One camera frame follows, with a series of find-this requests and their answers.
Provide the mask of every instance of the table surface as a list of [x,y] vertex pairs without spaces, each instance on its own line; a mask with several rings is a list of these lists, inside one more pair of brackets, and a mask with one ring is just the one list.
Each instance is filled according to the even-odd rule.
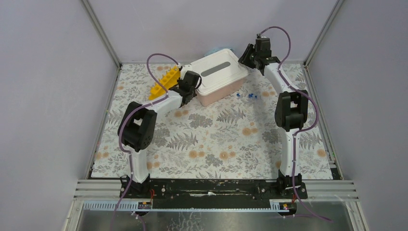
[[[172,65],[154,64],[161,77]],[[300,64],[283,70],[306,88]],[[117,129],[131,101],[142,103],[154,85],[145,64],[125,64],[95,153],[92,178],[116,178],[128,172],[128,157],[118,147]],[[249,98],[253,93],[257,99]],[[274,122],[278,96],[259,71],[251,70],[241,89],[207,107],[194,98],[156,122],[147,150],[152,178],[275,179],[281,164],[281,138]],[[310,126],[316,115],[309,103]],[[301,133],[299,165],[304,179],[332,179],[319,128]]]

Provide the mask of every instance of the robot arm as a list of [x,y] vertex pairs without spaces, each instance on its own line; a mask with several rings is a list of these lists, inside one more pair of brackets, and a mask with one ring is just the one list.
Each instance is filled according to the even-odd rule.
[[[295,87],[285,72],[281,74],[287,80],[285,82],[279,74],[279,59],[272,57],[270,50],[270,39],[258,36],[255,45],[249,44],[239,62],[249,68],[256,68],[272,83],[273,88],[279,94],[278,103],[275,110],[275,122],[280,127],[282,140],[281,165],[279,177],[277,179],[280,191],[292,189],[291,178],[293,176],[293,152],[294,133],[303,128],[307,120],[308,99],[300,93],[290,89]],[[299,137],[296,141],[296,151],[299,150]],[[302,183],[299,165],[295,165],[295,186]]]
[[195,87],[199,82],[200,75],[188,69],[188,66],[181,69],[181,78],[178,80],[178,85],[169,89],[167,99],[153,104],[154,101],[159,101],[164,98],[165,95],[163,95],[154,101],[147,101],[144,104],[131,102],[127,106],[117,132],[118,135],[123,122],[133,110],[141,105],[150,104],[150,106],[137,111],[130,118],[127,124],[125,124],[122,134],[121,142],[131,147],[132,169],[134,171],[132,180],[136,183],[144,182],[149,176],[149,171],[146,166],[146,148],[152,142],[156,120],[168,112],[187,104],[196,96]]

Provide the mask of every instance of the gray wall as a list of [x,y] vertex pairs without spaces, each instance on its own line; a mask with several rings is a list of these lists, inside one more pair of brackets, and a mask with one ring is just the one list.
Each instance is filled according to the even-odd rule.
[[115,67],[80,1],[0,3],[0,230],[60,230]]
[[310,65],[372,231],[406,230],[408,2],[346,1]]
[[[119,59],[144,62],[155,52],[192,61],[220,46],[235,48],[240,56],[248,43],[254,43],[256,34],[268,26],[282,26],[292,36],[289,60],[304,60],[336,0],[90,2]],[[272,52],[285,56],[285,34],[274,29],[266,35],[272,39]]]

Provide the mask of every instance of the pink container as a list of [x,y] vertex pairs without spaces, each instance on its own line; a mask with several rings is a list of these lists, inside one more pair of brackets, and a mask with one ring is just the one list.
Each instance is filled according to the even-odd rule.
[[238,63],[238,57],[229,49],[194,61],[191,67],[202,78],[201,86],[196,92],[203,106],[238,91],[248,76],[248,69]]

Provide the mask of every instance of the light blue object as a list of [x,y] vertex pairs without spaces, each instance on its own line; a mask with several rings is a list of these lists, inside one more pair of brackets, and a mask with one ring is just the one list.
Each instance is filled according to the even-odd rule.
[[211,55],[211,54],[213,54],[213,53],[215,53],[217,51],[220,51],[222,49],[230,49],[232,52],[234,52],[234,49],[231,48],[231,47],[217,47],[217,48],[214,48],[214,49],[210,50],[209,52],[205,53],[204,57],[209,56],[209,55]]

